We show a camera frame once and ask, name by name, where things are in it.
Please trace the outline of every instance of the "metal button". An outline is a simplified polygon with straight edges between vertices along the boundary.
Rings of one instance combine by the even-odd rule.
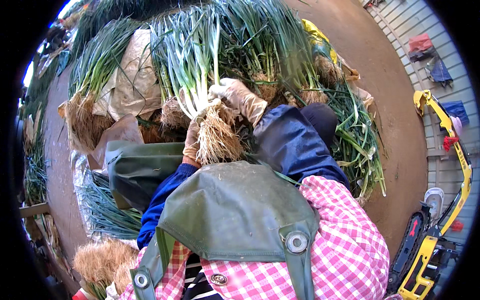
[[[220,273],[215,273],[210,277],[210,281],[218,286],[224,286],[228,282],[228,278]]]
[[[285,245],[292,253],[301,253],[307,249],[307,236],[301,231],[292,231],[285,238]]]
[[[139,288],[146,288],[148,286],[148,277],[142,272],[138,272],[135,275],[133,281],[135,282],[135,285]]]

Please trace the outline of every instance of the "person's right hand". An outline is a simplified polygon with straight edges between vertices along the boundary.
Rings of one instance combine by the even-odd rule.
[[[208,91],[209,99],[226,98],[229,106],[240,110],[253,127],[260,121],[268,105],[238,79],[223,78],[220,80],[220,85],[214,84]]]

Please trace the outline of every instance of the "gingham fabric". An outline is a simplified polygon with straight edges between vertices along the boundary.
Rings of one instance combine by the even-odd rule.
[[[312,277],[316,299],[381,299],[385,293],[387,245],[350,192],[340,183],[309,176],[300,192],[320,213],[320,228],[312,246]],[[138,254],[140,262],[145,248]],[[180,300],[190,250],[175,242],[165,276],[155,289],[159,300]],[[286,263],[207,261],[201,264],[210,285],[225,299],[295,299]],[[225,286],[210,281],[214,273],[228,278]],[[120,296],[133,300],[129,284]]]

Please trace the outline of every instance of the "navy blue sleeve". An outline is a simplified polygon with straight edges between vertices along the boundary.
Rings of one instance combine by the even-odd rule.
[[[298,108],[280,105],[264,113],[253,135],[257,154],[274,170],[298,182],[310,175],[323,176],[349,189],[345,173]]]
[[[138,249],[147,246],[155,234],[155,227],[160,219],[160,214],[165,206],[167,197],[184,182],[188,177],[198,170],[197,167],[189,164],[181,164],[172,175],[168,176],[158,186],[152,196],[149,207],[142,216],[142,228],[137,238]]]

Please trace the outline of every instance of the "shirt sleeve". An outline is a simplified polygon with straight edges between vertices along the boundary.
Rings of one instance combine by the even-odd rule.
[[[301,182],[316,175],[350,188],[345,173],[298,108],[280,105],[266,113],[253,131],[257,154],[272,169]]]
[[[155,233],[155,227],[160,219],[160,214],[165,206],[167,197],[184,182],[188,177],[198,170],[197,167],[190,164],[181,164],[172,175],[168,176],[157,187],[152,196],[149,207],[142,215],[142,228],[137,238],[138,248],[141,249],[148,245]]]
[[[342,286],[352,286],[345,298],[351,293],[356,299],[381,299],[390,256],[378,228],[338,182],[309,176],[302,183],[309,187],[300,186],[299,191],[320,214],[312,265],[327,276],[326,282],[336,278]]]

